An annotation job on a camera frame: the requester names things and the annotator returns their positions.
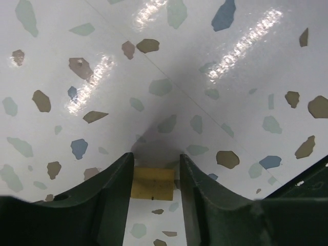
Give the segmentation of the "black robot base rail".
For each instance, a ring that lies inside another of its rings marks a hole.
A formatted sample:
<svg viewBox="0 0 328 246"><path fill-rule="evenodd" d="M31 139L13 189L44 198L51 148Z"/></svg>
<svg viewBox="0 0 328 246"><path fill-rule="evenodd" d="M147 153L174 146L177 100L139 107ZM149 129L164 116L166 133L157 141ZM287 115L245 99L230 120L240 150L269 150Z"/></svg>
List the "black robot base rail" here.
<svg viewBox="0 0 328 246"><path fill-rule="evenodd" d="M327 198L327 156L266 198Z"/></svg>

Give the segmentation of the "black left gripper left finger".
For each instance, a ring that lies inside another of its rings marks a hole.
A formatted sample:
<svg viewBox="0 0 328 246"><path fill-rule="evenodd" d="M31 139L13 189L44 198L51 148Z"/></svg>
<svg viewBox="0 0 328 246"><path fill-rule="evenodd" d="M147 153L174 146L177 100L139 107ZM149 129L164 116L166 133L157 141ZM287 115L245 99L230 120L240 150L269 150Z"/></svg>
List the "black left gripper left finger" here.
<svg viewBox="0 0 328 246"><path fill-rule="evenodd" d="M1 196L1 245L122 245L133 172L125 153L52 201Z"/></svg>

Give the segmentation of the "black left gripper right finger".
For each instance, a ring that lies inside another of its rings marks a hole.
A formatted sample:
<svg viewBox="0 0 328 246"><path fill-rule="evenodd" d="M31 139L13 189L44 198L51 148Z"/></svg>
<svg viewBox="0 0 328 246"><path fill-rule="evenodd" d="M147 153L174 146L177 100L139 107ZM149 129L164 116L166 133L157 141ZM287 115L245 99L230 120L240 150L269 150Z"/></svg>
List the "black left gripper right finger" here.
<svg viewBox="0 0 328 246"><path fill-rule="evenodd" d="M327 198L250 200L180 156L188 245L327 245Z"/></svg>

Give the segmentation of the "small tan eraser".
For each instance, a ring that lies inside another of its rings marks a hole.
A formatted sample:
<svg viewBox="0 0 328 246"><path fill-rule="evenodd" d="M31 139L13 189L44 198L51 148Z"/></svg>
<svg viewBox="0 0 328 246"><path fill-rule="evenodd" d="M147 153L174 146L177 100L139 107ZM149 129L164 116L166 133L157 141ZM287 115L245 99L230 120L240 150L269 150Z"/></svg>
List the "small tan eraser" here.
<svg viewBox="0 0 328 246"><path fill-rule="evenodd" d="M172 169L135 167L131 198L172 201L174 178Z"/></svg>

